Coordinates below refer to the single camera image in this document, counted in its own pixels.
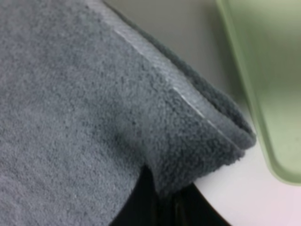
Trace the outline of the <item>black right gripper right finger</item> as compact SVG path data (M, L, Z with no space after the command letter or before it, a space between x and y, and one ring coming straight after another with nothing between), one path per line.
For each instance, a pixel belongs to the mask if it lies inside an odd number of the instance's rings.
M194 184L174 194L175 226L228 226Z

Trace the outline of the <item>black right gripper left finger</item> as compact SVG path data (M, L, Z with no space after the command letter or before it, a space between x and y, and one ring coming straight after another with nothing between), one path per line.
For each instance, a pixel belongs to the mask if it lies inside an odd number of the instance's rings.
M116 226L173 226L174 201L160 198L151 171L143 167L126 204L115 217Z

